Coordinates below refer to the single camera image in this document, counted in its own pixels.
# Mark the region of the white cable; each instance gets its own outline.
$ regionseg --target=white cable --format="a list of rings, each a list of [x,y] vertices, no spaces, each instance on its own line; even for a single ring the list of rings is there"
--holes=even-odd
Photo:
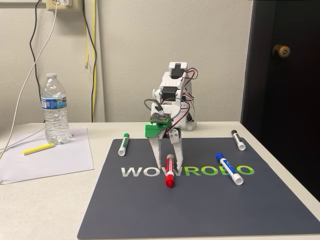
[[[179,114],[180,114],[180,112],[181,112],[181,107],[180,107],[180,110],[179,110],[179,112],[175,115],[175,116],[173,116],[171,119],[174,119],[174,118],[176,118]]]
[[[15,147],[18,147],[18,146],[21,146],[21,145],[24,145],[24,144],[28,144],[28,143],[32,143],[32,142],[36,142],[36,141],[40,141],[40,140],[46,140],[46,138],[39,138],[39,139],[34,139],[34,140],[30,140],[30,141],[24,141],[24,142],[21,142],[17,145],[14,145],[14,146],[8,146],[6,149],[5,149],[5,152],[6,151],[9,151],[10,149],[13,149]]]
[[[39,131],[36,131],[35,133],[31,134],[30,136],[27,136],[27,137],[25,137],[25,138],[23,138],[23,139],[21,139],[21,140],[19,140],[19,141],[16,141],[15,143],[13,143],[13,144],[11,144],[11,145],[8,145],[7,148],[11,148],[12,146],[16,145],[17,143],[20,143],[20,142],[22,142],[23,140],[26,140],[26,139],[32,137],[33,135],[37,134],[38,132],[40,132],[40,131],[43,130],[43,129],[45,129],[45,128],[43,127],[43,128],[41,128]]]
[[[38,61],[38,59],[39,59],[42,51],[45,49],[45,46],[46,46],[47,43],[49,42],[49,39],[50,39],[50,37],[51,37],[52,32],[54,31],[55,23],[56,23],[56,16],[57,16],[57,7],[58,7],[59,1],[60,1],[60,0],[57,0],[57,1],[56,1],[55,13],[54,13],[54,20],[53,20],[53,26],[52,26],[51,32],[50,32],[50,34],[49,34],[49,37],[48,37],[48,39],[46,40],[44,46],[42,47],[42,49],[41,49],[38,57],[37,57],[36,60],[34,61],[34,64],[32,65],[32,68],[30,69],[28,76],[26,76],[26,79],[25,79],[25,81],[24,81],[24,84],[23,84],[23,86],[22,86],[22,88],[21,88],[21,91],[20,91],[20,94],[19,94],[19,97],[18,97],[18,101],[17,101],[16,107],[15,107],[15,112],[14,112],[14,117],[13,117],[13,123],[12,123],[12,127],[11,127],[11,132],[10,132],[8,141],[7,141],[6,144],[5,144],[5,147],[4,147],[4,149],[3,149],[3,152],[2,152],[1,155],[0,155],[0,160],[1,160],[2,156],[4,155],[4,153],[5,153],[5,151],[6,151],[6,148],[7,148],[8,144],[9,144],[9,142],[10,142],[10,139],[11,139],[11,137],[12,137],[12,133],[13,133],[13,131],[14,131],[15,122],[16,122],[16,116],[17,116],[17,111],[18,111],[18,106],[19,106],[19,101],[20,101],[20,98],[21,98],[21,94],[22,94],[22,92],[23,92],[23,90],[24,90],[24,88],[25,88],[25,85],[26,85],[26,83],[27,83],[27,80],[28,80],[28,78],[29,78],[32,70],[34,69],[34,67],[35,67],[35,65],[36,65],[36,63],[37,63],[37,61]]]

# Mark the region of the bottle cap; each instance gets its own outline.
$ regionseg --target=bottle cap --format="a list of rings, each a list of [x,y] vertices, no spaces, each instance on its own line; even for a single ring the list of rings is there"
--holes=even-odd
[[[175,177],[171,174],[165,177],[165,185],[169,188],[172,188],[175,184]]]
[[[218,162],[221,160],[221,159],[224,159],[225,157],[222,155],[221,152],[217,152],[215,154],[215,158],[218,160]]]
[[[57,74],[54,73],[54,72],[50,72],[50,73],[47,73],[47,74],[46,74],[46,77],[47,77],[47,78],[56,78],[56,77],[57,77]]]

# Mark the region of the black power cord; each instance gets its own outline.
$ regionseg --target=black power cord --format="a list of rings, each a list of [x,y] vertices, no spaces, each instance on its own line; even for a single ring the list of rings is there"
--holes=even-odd
[[[32,43],[32,40],[34,39],[34,36],[35,36],[35,33],[36,33],[36,28],[37,28],[37,7],[38,7],[38,4],[40,2],[41,2],[41,0],[38,0],[38,2],[35,4],[35,7],[34,7],[34,29],[33,29],[32,37],[31,37],[30,42],[29,42],[29,46],[30,46],[30,49],[31,49],[31,53],[32,53],[34,62],[36,61],[36,57],[35,57],[35,54],[34,54],[34,50],[32,49],[31,43]],[[38,85],[39,99],[40,99],[40,102],[41,102],[41,92],[40,92],[40,83],[39,83],[38,74],[37,74],[37,64],[34,65],[34,73],[35,73],[36,83]]]
[[[155,102],[155,103],[158,105],[158,107],[155,108],[158,112],[161,111],[161,110],[163,110],[160,102],[158,102],[157,99],[146,99],[146,100],[144,100],[143,103],[144,103],[145,107],[146,107],[147,109],[149,109],[150,111],[151,111],[151,108],[148,107],[148,105],[147,105],[147,102],[148,102],[148,101]]]
[[[94,41],[92,41],[91,33],[89,30],[88,22],[86,19],[86,11],[85,11],[85,0],[82,1],[82,7],[83,7],[83,17],[86,25],[86,29],[88,30],[89,37],[91,40],[92,47],[94,49],[95,58],[94,58],[94,65],[93,65],[93,79],[92,79],[92,91],[91,91],[91,122],[94,122],[94,115],[93,115],[93,101],[94,101],[94,89],[95,89],[95,71],[96,71],[96,63],[97,63],[97,50],[94,45]]]

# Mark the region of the black cable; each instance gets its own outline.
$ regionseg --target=black cable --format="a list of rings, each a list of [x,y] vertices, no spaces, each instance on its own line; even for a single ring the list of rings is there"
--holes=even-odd
[[[187,120],[187,122],[191,122],[192,121],[192,116],[191,116],[190,112],[188,112],[188,114],[186,115],[186,120]]]
[[[161,104],[163,104],[164,102],[166,102],[166,101],[168,101],[168,100],[172,100],[172,99],[180,99],[182,102],[189,104],[186,100],[183,100],[183,99],[181,99],[181,98],[179,98],[179,97],[170,97],[170,98],[167,98],[167,99],[165,99],[165,100],[162,100]]]
[[[156,100],[156,99],[151,99],[151,98],[150,98],[150,99],[144,100],[144,102],[143,102],[144,105],[146,106],[146,108],[149,109],[150,111],[151,111],[151,108],[148,107],[148,105],[147,105],[147,103],[146,103],[146,102],[148,102],[148,101],[155,102],[155,103],[158,105],[158,107],[155,108],[158,112],[161,111],[161,110],[163,110],[163,108],[162,108],[160,102],[158,102],[158,100]]]
[[[94,41],[92,41],[91,33],[89,30],[88,22],[86,19],[86,12],[85,12],[85,0],[82,1],[82,7],[83,7],[83,17],[86,25],[86,29],[88,30],[89,37],[91,40],[92,47],[94,49],[95,58],[94,58],[94,65],[93,65],[93,79],[92,79],[92,91],[91,91],[91,122],[94,122],[94,115],[93,115],[93,102],[94,102],[94,89],[95,89],[95,71],[96,71],[96,63],[97,63],[97,50],[94,45]]]
[[[32,36],[31,36],[31,39],[30,39],[30,42],[29,42],[29,46],[30,46],[30,49],[31,49],[31,53],[32,53],[34,62],[36,61],[36,57],[35,57],[35,54],[34,54],[34,50],[32,49],[31,43],[32,43],[32,40],[34,39],[34,36],[35,36],[35,33],[36,33],[36,28],[37,28],[37,7],[38,7],[38,4],[40,2],[41,2],[41,0],[38,0],[38,2],[35,4],[35,7],[34,7],[34,29],[33,29],[33,33],[32,33]],[[34,65],[34,73],[35,73],[36,83],[38,85],[39,99],[40,99],[40,102],[41,102],[41,91],[40,91],[40,83],[39,83],[38,75],[37,75],[37,64]]]

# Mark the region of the blue marker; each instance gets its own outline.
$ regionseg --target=blue marker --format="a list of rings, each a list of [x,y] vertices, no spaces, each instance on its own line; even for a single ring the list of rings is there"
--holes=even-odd
[[[218,162],[223,166],[223,168],[227,171],[230,178],[234,181],[236,185],[241,185],[244,183],[244,179],[236,172],[236,170],[231,166],[231,164],[225,159],[221,152],[217,152],[215,154]]]

